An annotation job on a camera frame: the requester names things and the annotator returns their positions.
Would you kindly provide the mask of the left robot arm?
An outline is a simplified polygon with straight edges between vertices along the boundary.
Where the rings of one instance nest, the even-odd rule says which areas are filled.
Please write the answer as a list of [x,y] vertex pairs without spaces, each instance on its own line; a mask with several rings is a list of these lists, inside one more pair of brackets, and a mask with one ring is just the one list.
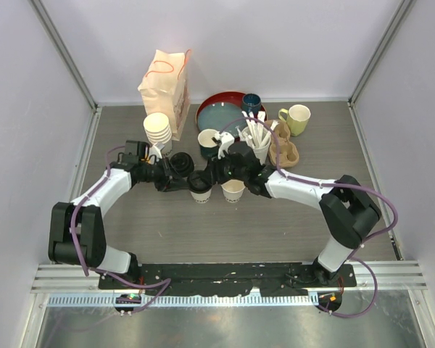
[[58,202],[51,210],[49,259],[66,265],[80,265],[115,274],[124,289],[134,288],[140,279],[135,254],[107,244],[103,218],[114,203],[138,183],[152,183],[159,192],[179,191],[189,186],[186,177],[194,170],[190,155],[179,152],[166,157],[160,146],[143,141],[126,141],[107,152],[101,178],[71,202]]

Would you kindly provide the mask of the stack of white paper cups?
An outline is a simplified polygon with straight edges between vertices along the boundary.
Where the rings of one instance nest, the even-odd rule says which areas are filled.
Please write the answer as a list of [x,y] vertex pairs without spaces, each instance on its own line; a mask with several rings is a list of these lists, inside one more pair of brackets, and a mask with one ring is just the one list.
[[147,115],[143,122],[144,131],[149,142],[153,145],[162,144],[161,152],[165,155],[171,153],[172,130],[167,115],[155,112]]

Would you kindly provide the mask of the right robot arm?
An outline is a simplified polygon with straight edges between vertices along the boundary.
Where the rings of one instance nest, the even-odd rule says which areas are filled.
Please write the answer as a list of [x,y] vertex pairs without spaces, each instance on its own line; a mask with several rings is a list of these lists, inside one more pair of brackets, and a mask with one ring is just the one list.
[[209,191],[215,184],[241,181],[254,195],[286,199],[320,211],[330,232],[329,240],[312,266],[313,280],[330,286],[339,277],[339,268],[349,259],[381,219],[381,211],[366,188],[355,178],[321,181],[263,165],[253,151],[237,142],[207,161],[204,170],[188,176],[188,187],[196,193]]

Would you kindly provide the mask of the black cup lid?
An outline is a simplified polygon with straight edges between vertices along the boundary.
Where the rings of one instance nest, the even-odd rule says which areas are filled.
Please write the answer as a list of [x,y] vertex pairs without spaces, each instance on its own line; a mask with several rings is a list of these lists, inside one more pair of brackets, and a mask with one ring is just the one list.
[[188,189],[196,194],[203,194],[212,189],[210,177],[203,170],[195,170],[188,175]]

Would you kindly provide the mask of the white paper cup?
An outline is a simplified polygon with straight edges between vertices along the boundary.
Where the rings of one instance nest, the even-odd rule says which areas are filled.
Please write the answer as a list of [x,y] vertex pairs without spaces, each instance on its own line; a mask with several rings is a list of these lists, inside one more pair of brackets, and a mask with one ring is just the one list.
[[199,204],[207,203],[210,200],[212,189],[203,192],[190,191],[194,201]]
[[225,200],[229,203],[237,203],[243,195],[245,185],[242,181],[229,180],[221,185]]

